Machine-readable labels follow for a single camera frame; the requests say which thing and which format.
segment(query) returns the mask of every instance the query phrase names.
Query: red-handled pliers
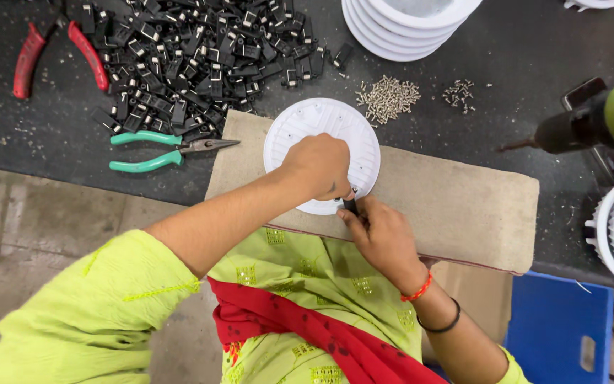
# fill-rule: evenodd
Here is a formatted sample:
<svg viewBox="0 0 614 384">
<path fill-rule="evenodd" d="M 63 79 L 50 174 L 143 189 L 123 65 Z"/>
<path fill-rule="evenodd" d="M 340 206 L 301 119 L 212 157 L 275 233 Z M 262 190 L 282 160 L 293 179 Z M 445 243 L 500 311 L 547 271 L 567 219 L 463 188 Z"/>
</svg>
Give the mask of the red-handled pliers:
<svg viewBox="0 0 614 384">
<path fill-rule="evenodd" d="M 66 26 L 68 27 L 68 37 L 75 43 L 77 48 L 80 48 L 82 54 L 87 58 L 91 70 L 94 72 L 94 77 L 96 77 L 98 88 L 102 91 L 107 91 L 108 77 L 106 76 L 106 71 L 90 41 L 80 30 L 78 23 L 76 21 L 69 21 L 65 15 L 65 0 L 57 0 L 56 2 L 60 4 L 59 6 L 51 3 L 50 0 L 47 0 L 47 2 L 51 7 L 52 16 L 44 25 L 44 28 L 38 30 L 32 22 L 28 24 L 30 31 L 27 34 L 25 43 L 22 45 L 21 53 L 18 55 L 18 63 L 16 64 L 13 95 L 17 98 L 28 98 L 30 96 L 32 72 L 37 65 L 39 53 L 42 52 L 42 48 L 44 48 L 47 39 L 51 36 L 56 26 L 62 29 L 65 29 Z"/>
</svg>

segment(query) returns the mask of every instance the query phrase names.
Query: black workbench surface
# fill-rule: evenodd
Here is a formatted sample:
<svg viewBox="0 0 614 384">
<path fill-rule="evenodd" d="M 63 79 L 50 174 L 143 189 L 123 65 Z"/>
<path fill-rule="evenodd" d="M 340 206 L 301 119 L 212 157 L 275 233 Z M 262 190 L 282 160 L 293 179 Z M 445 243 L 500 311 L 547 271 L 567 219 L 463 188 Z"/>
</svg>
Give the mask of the black workbench surface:
<svg viewBox="0 0 614 384">
<path fill-rule="evenodd" d="M 69 0 L 70 15 L 77 9 Z M 108 169 L 110 160 L 144 161 L 164 153 L 160 145 L 112 148 L 108 131 L 90 120 L 91 109 L 111 100 L 96 88 L 84 57 L 56 34 L 39 60 L 33 94 L 12 95 L 14 66 L 27 22 L 46 2 L 0 1 L 0 169 L 150 197 L 177 204 L 203 200 L 214 154 L 189 156 L 181 167 L 148 174 Z M 355 42 L 340 2 L 295 0 L 311 15 L 314 34 L 328 47 Z M 329 65 L 321 79 L 286 91 L 275 77 L 255 103 L 275 118 L 296 101 L 328 97 L 356 105 L 362 81 L 384 74 L 420 86 L 422 98 L 404 115 L 377 129 L 381 145 L 519 172 L 540 180 L 533 270 L 584 282 L 614 285 L 614 277 L 584 242 L 581 228 L 600 199 L 599 171 L 584 153 L 553 156 L 524 149 L 496 154 L 501 143 L 529 135 L 544 118 L 562 111 L 563 93 L 592 76 L 614 86 L 614 9 L 577 13 L 558 0 L 485 0 L 435 53 L 394 63 L 358 43 L 344 79 Z M 475 113 L 450 108 L 439 96 L 456 79 L 474 81 Z"/>
</svg>

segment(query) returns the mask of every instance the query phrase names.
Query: blue plastic crate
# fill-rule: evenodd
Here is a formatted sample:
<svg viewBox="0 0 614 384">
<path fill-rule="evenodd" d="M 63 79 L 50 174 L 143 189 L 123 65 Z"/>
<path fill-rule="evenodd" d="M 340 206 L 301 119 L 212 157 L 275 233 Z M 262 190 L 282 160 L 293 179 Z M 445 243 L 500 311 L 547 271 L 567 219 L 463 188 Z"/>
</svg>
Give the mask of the blue plastic crate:
<svg viewBox="0 0 614 384">
<path fill-rule="evenodd" d="M 596 284 L 582 285 L 591 293 L 575 280 L 541 273 L 513 278 L 504 346 L 531 382 L 609 382 L 614 292 Z M 585 358 L 584 336 L 594 341 Z M 583 359 L 591 372 L 583 368 Z"/>
</svg>

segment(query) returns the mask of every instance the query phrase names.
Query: black bangle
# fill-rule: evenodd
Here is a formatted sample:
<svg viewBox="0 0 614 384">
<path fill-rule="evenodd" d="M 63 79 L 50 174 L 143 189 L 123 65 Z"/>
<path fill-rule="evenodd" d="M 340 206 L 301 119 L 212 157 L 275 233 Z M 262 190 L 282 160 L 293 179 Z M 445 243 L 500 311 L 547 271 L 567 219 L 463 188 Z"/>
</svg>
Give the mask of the black bangle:
<svg viewBox="0 0 614 384">
<path fill-rule="evenodd" d="M 449 324 L 448 326 L 442 328 L 442 329 L 428 329 L 426 327 L 423 326 L 423 324 L 421 323 L 421 319 L 418 318 L 418 316 L 416 316 L 416 320 L 418 321 L 418 325 L 421 326 L 421 328 L 425 329 L 426 332 L 430 332 L 431 334 L 443 334 L 447 331 L 449 331 L 450 329 L 454 328 L 456 326 L 456 323 L 458 322 L 458 319 L 461 318 L 461 306 L 458 304 L 458 301 L 454 300 L 454 304 L 456 304 L 456 319 L 454 319 L 454 321 L 452 321 L 451 324 Z"/>
</svg>

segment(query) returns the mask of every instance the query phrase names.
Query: woman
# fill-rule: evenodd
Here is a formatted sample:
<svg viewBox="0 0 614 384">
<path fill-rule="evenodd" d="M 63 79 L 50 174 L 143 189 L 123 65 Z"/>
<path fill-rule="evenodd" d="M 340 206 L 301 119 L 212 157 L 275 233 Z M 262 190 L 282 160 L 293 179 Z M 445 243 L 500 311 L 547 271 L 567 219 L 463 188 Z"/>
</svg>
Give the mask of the woman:
<svg viewBox="0 0 614 384">
<path fill-rule="evenodd" d="M 0 383 L 148 383 L 152 331 L 205 275 L 224 383 L 442 382 L 419 363 L 419 325 L 453 382 L 526 383 L 373 196 L 361 218 L 338 212 L 354 245 L 261 228 L 313 198 L 353 198 L 348 166 L 345 142 L 306 137 L 249 185 L 112 239 L 0 322 Z"/>
</svg>

